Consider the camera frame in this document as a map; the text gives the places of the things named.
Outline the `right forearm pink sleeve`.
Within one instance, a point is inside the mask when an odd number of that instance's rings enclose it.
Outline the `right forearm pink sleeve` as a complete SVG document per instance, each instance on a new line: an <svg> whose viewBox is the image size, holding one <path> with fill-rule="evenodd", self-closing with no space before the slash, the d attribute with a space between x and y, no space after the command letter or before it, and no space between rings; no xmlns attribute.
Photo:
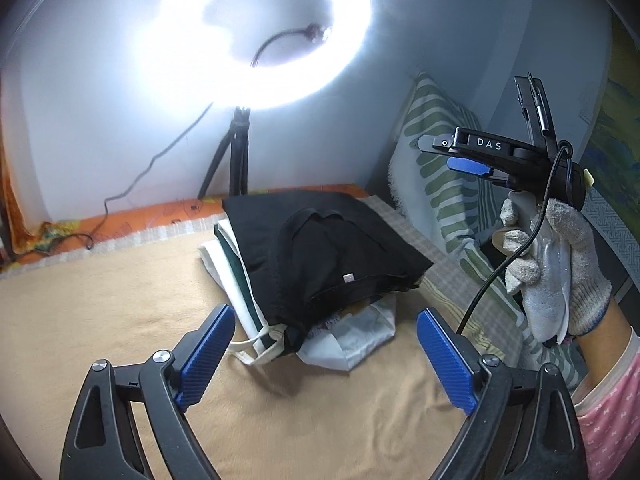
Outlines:
<svg viewBox="0 0 640 480"><path fill-rule="evenodd" d="M612 479L639 458L639 336L616 302L577 339L588 374L572 400L589 479Z"/></svg>

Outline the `right hand white glove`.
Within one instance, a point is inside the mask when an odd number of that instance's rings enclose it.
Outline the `right hand white glove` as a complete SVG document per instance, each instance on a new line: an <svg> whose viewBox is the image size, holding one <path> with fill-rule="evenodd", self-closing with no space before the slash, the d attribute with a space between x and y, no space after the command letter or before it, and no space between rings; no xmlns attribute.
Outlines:
<svg viewBox="0 0 640 480"><path fill-rule="evenodd" d="M585 336L604 318L612 284L599 266L593 232L584 216L552 198L546 209L526 192L512 192L503 202L503 228L492 242L511 257L527 242L540 216L540 229L504 271L506 292L522 296L533 337L557 344L567 336Z"/></svg>

